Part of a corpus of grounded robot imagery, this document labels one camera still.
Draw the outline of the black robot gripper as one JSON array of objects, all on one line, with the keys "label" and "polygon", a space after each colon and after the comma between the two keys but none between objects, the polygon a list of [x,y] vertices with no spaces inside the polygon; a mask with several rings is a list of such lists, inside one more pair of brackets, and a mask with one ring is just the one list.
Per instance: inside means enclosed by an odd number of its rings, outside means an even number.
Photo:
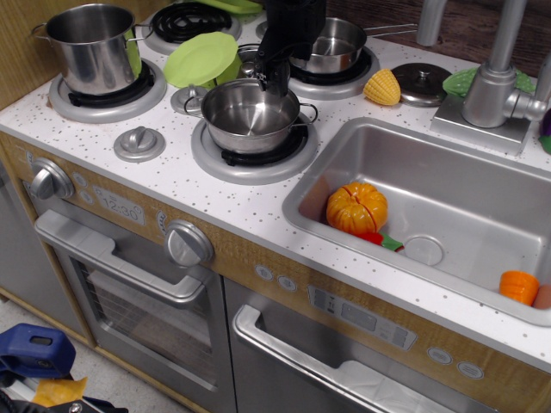
[{"label": "black robot gripper", "polygon": [[268,28],[255,56],[262,91],[284,97],[290,79],[289,58],[309,60],[325,27],[326,1],[265,1]]}]

